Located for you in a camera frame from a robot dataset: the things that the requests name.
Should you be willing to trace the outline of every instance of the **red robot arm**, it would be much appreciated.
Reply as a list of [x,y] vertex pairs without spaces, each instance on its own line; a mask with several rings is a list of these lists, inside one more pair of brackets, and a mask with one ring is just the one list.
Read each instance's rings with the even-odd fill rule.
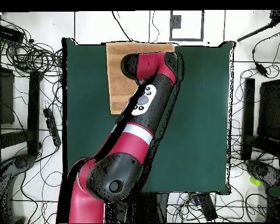
[[173,52],[129,54],[121,70],[138,82],[106,143],[83,166],[72,189],[69,223],[103,223],[104,202],[123,200],[132,190],[151,140],[177,81]]

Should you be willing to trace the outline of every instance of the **green mat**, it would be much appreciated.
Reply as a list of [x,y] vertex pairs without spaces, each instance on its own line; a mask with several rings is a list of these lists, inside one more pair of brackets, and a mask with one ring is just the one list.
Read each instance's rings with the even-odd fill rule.
[[[105,45],[67,39],[68,166],[92,156],[114,126],[110,114]],[[220,48],[176,47],[185,75],[144,192],[228,193],[226,147],[229,55]]]

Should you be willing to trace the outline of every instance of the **electronic device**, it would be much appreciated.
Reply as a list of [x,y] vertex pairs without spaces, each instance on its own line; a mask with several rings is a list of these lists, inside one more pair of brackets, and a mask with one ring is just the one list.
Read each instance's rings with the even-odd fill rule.
[[218,218],[216,208],[209,193],[198,193],[197,198],[201,206],[201,211],[208,222]]
[[46,123],[47,123],[47,127],[49,129],[50,135],[53,138],[53,143],[56,147],[60,147],[61,139],[60,139],[60,136],[58,133],[58,129],[56,126],[55,117],[53,115],[53,112],[49,108],[45,108],[43,110],[43,112],[44,112],[45,118],[47,118]]
[[247,78],[244,82],[241,160],[251,160],[252,148],[280,158],[280,109],[276,109],[280,106],[280,82],[270,83],[265,83],[261,88],[259,128],[257,135],[253,135],[255,79]]
[[25,36],[25,34],[18,30],[10,29],[8,27],[4,27],[4,26],[0,25],[0,38],[9,40],[11,42],[15,42],[18,44],[22,44],[24,36]]

